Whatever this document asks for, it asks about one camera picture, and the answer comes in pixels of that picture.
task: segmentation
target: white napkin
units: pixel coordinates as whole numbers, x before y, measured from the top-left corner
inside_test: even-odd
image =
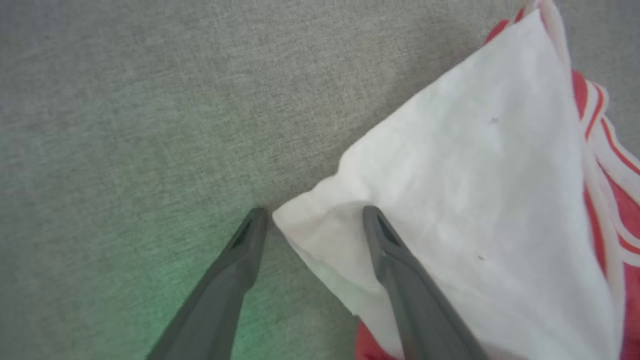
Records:
[[[578,113],[539,11],[413,96],[273,214],[291,246],[402,358],[362,207],[381,208],[493,358],[614,359],[589,242]]]

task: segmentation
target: red and white striped cloth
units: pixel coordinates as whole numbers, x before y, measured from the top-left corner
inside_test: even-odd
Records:
[[[563,23],[551,0],[533,1],[513,20],[500,21],[485,43],[535,9],[540,9],[557,55],[566,65],[567,74],[571,74],[584,133],[584,202],[593,249],[624,323],[620,359],[637,360],[640,359],[640,161],[616,138],[605,114],[609,105],[606,90],[580,72],[570,70]],[[361,323],[356,359],[393,360],[393,357],[380,348]]]

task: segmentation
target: red fabric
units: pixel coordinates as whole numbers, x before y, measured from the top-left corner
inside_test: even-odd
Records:
[[[358,326],[356,337],[356,360],[396,360],[387,355],[373,338],[371,332],[363,322]]]
[[[632,235],[640,238],[640,221],[638,221],[640,206],[608,175],[607,179],[616,197],[622,224]],[[627,284],[627,306],[625,309],[625,335],[620,359],[638,360],[640,359],[640,268],[625,264],[625,282]]]
[[[587,82],[579,71],[572,72],[573,78],[573,94],[575,96],[575,104],[578,106],[578,114],[580,119],[584,116],[584,110],[587,107]]]
[[[520,22],[520,20],[522,20],[523,17],[524,17],[524,8],[520,9],[520,11],[518,12],[518,15],[516,15],[516,19],[513,22],[514,23]]]

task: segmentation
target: gray fabric surface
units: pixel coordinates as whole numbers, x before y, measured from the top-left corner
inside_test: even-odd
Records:
[[[0,3],[0,357],[141,359],[245,213],[460,62],[519,1]],[[559,4],[640,154],[639,3]],[[357,319],[270,227],[235,359],[352,359]]]

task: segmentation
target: red stripe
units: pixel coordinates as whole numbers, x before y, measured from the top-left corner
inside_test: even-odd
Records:
[[[589,194],[589,190],[587,189],[584,190],[584,203],[587,206],[587,214],[589,215],[589,219],[591,221],[591,232],[593,233],[593,247],[596,250],[596,259],[598,260],[598,264],[600,264],[600,269],[602,269],[604,277],[607,277],[607,262],[605,260],[604,237],[602,236],[602,230],[600,228],[600,222],[598,221],[596,209],[593,206],[593,201],[591,201],[591,196]]]
[[[520,9],[520,11],[518,12],[518,15],[516,15],[516,19],[514,23],[520,22],[523,16],[524,16],[524,8]]]
[[[616,153],[616,155],[618,155],[618,157],[620,158],[620,160],[631,170],[633,170],[636,174],[640,175],[640,169],[638,169],[637,166],[635,166],[629,159],[627,159],[624,154],[622,154],[622,152],[616,147],[616,145],[613,142],[613,136],[611,136],[611,132],[609,131],[609,126],[607,126],[607,122],[604,119],[600,119],[600,122],[602,123],[602,127],[604,128],[604,135],[607,137],[607,141],[609,142],[609,146],[611,147],[611,150],[613,150],[613,152]]]
[[[640,255],[640,249],[629,244],[629,242],[627,240],[625,240],[620,234],[618,234],[618,242],[620,242],[620,245],[627,249],[628,251],[633,252],[634,254],[638,254]]]
[[[573,80],[573,97],[575,98],[575,104],[578,106],[578,114],[580,114],[580,120],[584,116],[584,110],[587,108],[587,98],[589,97],[587,91],[587,82],[584,80],[584,76],[579,71],[574,70],[572,72]]]
[[[356,360],[396,360],[387,354],[361,321],[356,335]]]
[[[596,90],[598,90],[598,104],[596,105],[596,110],[593,112],[593,116],[591,116],[591,121],[589,122],[589,126],[587,127],[587,133],[585,135],[585,139],[589,140],[589,135],[591,134],[591,130],[593,130],[593,124],[596,123],[596,119],[600,114],[600,110],[602,109],[602,104],[604,103],[604,95],[602,95],[602,90],[598,85],[594,85]]]
[[[484,41],[484,44],[486,45],[489,41],[493,40],[493,38],[495,38],[496,36],[498,36],[499,33],[502,33],[502,30],[504,30],[504,28],[507,27],[507,25],[509,24],[508,20],[502,20],[500,21],[489,33],[489,35],[486,37],[486,40]]]
[[[620,360],[640,359],[640,268],[624,264],[627,284],[625,339]]]
[[[604,175],[611,185],[613,196],[618,205],[618,215],[620,216],[622,225],[624,225],[631,235],[640,238],[640,206],[620,185],[611,179],[607,172],[604,172]]]

